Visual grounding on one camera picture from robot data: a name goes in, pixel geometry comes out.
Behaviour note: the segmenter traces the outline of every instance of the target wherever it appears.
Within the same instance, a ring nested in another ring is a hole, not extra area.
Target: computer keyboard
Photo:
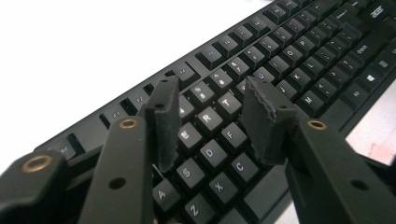
[[[35,150],[62,152],[73,166],[74,188],[86,188],[113,120],[136,115],[159,81],[178,76],[178,158],[166,174],[153,165],[156,218],[274,222],[290,203],[288,184],[284,167],[253,157],[240,120],[245,77],[273,83],[300,116],[347,134],[396,76],[394,8],[390,0],[275,1]],[[64,222],[83,202],[68,200],[75,208]]]

